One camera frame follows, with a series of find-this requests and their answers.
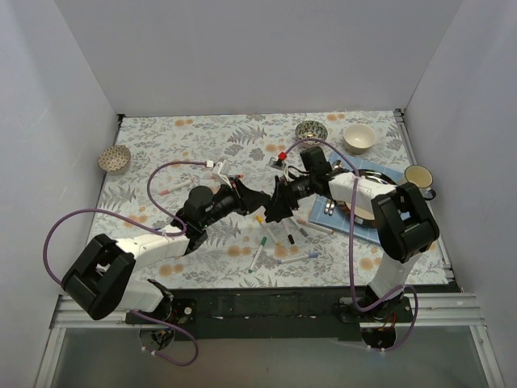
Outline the pink capped marker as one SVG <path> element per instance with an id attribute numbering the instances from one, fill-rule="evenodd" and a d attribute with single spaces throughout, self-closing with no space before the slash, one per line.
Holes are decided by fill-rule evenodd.
<path id="1" fill-rule="evenodd" d="M 164 195 L 167 195 L 167 194 L 170 194 L 172 192 L 175 192 L 181 188 L 185 188 L 185 187 L 188 187 L 192 184 L 192 181 L 191 180 L 187 180 L 187 181 L 183 181 L 182 183 L 177 183 L 176 185 L 170 187 L 170 188 L 167 188 L 167 189 L 164 189 L 162 191 L 159 192 L 159 195 L 160 196 L 164 196 Z"/>

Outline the yellow capped marker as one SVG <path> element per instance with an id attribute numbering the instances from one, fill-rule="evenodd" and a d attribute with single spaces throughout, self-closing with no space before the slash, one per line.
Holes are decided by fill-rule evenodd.
<path id="1" fill-rule="evenodd" d="M 256 221 L 260 224 L 260 226 L 263 228 L 263 230 L 266 232 L 267 236 L 272 240 L 272 242 L 276 245 L 280 245 L 280 241 L 275 236 L 275 234 L 272 232 L 272 230 L 269 228 L 267 223 L 263 220 L 263 218 L 260 215 L 255 216 Z"/>

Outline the green capped marker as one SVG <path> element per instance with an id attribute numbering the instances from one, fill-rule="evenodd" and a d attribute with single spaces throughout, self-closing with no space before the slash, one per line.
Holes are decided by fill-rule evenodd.
<path id="1" fill-rule="evenodd" d="M 248 267 L 248 273 L 252 273 L 255 269 L 255 266 L 259 260 L 260 255 L 263 253 L 263 248 L 267 242 L 267 237 L 263 237 L 260 244 L 258 245 L 257 251 L 254 253 L 253 259 Z"/>

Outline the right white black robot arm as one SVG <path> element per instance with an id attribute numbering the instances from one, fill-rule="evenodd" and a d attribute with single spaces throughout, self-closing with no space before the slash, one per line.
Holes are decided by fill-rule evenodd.
<path id="1" fill-rule="evenodd" d="M 389 185 L 359 175 L 354 167 L 332 168 L 321 147 L 301 152 L 305 171 L 295 179 L 275 178 L 265 216 L 280 222 L 312 195 L 347 202 L 350 210 L 369 211 L 375 222 L 383 257 L 362 298 L 351 296 L 349 307 L 375 321 L 386 320 L 401 299 L 406 279 L 422 253 L 439 238 L 439 227 L 419 188 L 413 183 Z"/>

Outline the orange capped marker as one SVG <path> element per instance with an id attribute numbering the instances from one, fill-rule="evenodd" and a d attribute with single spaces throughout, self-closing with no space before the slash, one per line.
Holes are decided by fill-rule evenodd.
<path id="1" fill-rule="evenodd" d="M 300 219 L 300 218 L 297 218 L 296 219 L 296 222 L 299 224 L 299 225 L 303 225 L 303 226 L 306 226 L 310 229 L 313 229 L 313 230 L 319 230 L 321 231 L 322 233 L 325 233 L 325 234 L 333 234 L 334 231 L 330 228 L 326 228 L 324 226 L 320 226 L 320 225 L 317 225 L 317 224 L 314 224 L 310 221 L 306 221 L 306 220 L 303 220 L 303 219 Z"/>

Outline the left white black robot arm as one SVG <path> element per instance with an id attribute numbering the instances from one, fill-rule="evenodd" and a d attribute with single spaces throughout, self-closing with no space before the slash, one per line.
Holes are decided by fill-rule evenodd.
<path id="1" fill-rule="evenodd" d="M 223 183 L 218 192 L 206 186 L 190 190 L 179 219 L 154 234 L 112 239 L 95 236 L 64 275 L 62 288 L 94 320 L 115 310 L 139 310 L 154 323 L 172 312 L 172 293 L 155 280 L 133 273 L 171 257 L 189 255 L 207 239 L 206 229 L 231 213 L 248 215 L 270 197 L 246 187 L 240 179 Z"/>

